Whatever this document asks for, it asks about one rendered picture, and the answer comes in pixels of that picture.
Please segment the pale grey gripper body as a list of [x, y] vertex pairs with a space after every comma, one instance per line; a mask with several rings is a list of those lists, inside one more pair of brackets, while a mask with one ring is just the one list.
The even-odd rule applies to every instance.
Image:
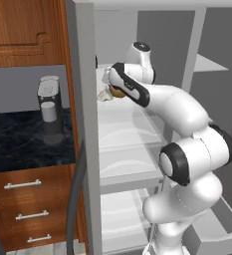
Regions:
[[110, 81], [110, 70], [111, 70], [111, 67], [106, 67], [102, 77], [103, 83], [107, 84], [109, 87], [112, 85]]

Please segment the pale white garlic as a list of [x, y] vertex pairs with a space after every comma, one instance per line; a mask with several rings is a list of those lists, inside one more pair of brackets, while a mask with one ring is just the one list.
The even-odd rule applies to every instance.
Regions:
[[104, 88], [98, 95], [98, 100], [101, 102], [111, 101], [113, 98], [114, 96], [108, 88]]

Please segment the brown potato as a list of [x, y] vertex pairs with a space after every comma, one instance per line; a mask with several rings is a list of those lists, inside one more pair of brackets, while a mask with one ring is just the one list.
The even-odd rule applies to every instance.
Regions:
[[110, 91], [111, 91], [112, 95], [116, 98], [124, 98], [125, 97], [125, 94], [121, 90], [116, 89], [113, 86], [110, 86]]

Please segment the grey fridge door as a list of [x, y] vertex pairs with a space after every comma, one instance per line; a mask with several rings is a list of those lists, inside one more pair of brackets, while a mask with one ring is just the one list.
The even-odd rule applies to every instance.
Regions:
[[84, 145], [89, 255], [103, 255], [94, 3], [66, 0], [78, 142]]

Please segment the grey fridge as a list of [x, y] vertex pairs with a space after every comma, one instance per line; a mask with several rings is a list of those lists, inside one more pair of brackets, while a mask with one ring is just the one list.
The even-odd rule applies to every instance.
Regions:
[[[142, 42], [151, 49], [154, 82], [184, 90], [232, 137], [232, 0], [91, 1], [97, 102], [99, 93], [110, 89], [102, 81], [105, 68], [123, 63], [131, 44]], [[197, 55], [227, 71], [195, 73]], [[162, 123], [166, 144], [160, 150], [180, 140], [173, 128]], [[232, 161], [213, 173], [222, 184], [221, 199], [232, 191]], [[156, 231], [144, 217], [143, 202], [169, 183], [163, 177], [156, 187], [101, 194], [103, 255], [142, 255]]]

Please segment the white fridge shelf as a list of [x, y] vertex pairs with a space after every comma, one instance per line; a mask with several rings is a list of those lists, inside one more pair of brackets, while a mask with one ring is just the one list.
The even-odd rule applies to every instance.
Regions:
[[162, 120], [129, 98], [98, 101], [100, 151], [166, 144]]

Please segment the grey door shelf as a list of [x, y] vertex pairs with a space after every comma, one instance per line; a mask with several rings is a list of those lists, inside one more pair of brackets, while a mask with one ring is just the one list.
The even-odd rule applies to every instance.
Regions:
[[197, 55], [194, 72], [220, 72], [220, 71], [227, 71], [227, 68], [221, 66], [218, 63], [215, 63], [212, 60], [209, 60], [201, 55]]

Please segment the grey freezer drawer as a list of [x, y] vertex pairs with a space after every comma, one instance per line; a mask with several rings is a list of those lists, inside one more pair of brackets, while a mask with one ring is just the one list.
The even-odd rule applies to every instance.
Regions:
[[183, 236], [190, 255], [232, 255], [232, 196], [193, 222]]

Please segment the silver black coffee machine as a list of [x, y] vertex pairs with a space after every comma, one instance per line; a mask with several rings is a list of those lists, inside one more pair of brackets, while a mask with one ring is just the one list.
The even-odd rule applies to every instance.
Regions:
[[44, 143], [57, 145], [64, 139], [63, 107], [59, 77], [42, 77], [37, 97], [44, 125]]

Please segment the wooden cupboard door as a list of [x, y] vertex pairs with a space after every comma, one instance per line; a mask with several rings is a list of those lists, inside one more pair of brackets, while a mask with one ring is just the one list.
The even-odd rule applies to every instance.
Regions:
[[65, 64], [64, 0], [0, 0], [0, 68]]

